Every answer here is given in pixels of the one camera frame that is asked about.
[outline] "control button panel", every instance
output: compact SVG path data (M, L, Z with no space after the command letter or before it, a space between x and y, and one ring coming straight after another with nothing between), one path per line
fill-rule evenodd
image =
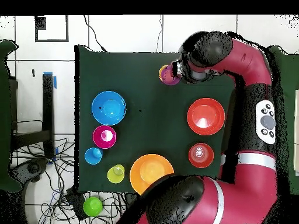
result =
M275 143L274 105L268 100L260 101L255 108L256 134L267 144Z

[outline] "purple cup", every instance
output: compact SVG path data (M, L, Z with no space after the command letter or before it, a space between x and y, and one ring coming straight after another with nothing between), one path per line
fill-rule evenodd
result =
M161 72L161 78L164 84L168 86L173 86L179 83L180 78L179 77L172 77L171 75L172 67L171 65L168 65L165 67Z
M108 125L101 125L95 129L92 139L96 146L101 149L109 149L116 142L115 130Z

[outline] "small red bowl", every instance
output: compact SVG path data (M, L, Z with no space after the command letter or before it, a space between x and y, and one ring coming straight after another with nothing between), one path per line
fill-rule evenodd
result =
M189 161L198 168L209 166L214 159L214 152L210 146L205 143L197 143L189 151Z
M211 98L201 98L192 103L187 113L188 125L199 135L212 135L219 131L225 121L222 105Z

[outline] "blue bowl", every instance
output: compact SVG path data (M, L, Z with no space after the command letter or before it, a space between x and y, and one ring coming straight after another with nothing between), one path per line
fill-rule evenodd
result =
M85 152L85 160L90 165L95 165L100 162L103 156L103 151L98 148L90 148Z
M126 114L126 102L118 93L105 91L94 98L91 111L97 122L103 125L115 125Z

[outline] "green tablecloth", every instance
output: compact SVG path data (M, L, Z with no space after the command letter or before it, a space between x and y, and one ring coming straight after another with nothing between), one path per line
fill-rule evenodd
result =
M79 46L79 191L133 193L130 169L140 156L149 153L167 158L178 174L218 175L223 128L212 136L197 135L187 124L187 111L202 97L216 99L226 111L233 81L223 75L198 85L166 86L159 80L159 69L177 57L174 53L92 52ZM105 90L122 95L127 112L113 126L115 145L104 150L100 163L92 166L84 154L95 147L92 133L100 124L92 115L91 105ZM188 160L189 149L198 142L209 144L214 151L214 160L205 169L192 166ZM116 164L125 167L126 175L121 183L112 184L107 171Z

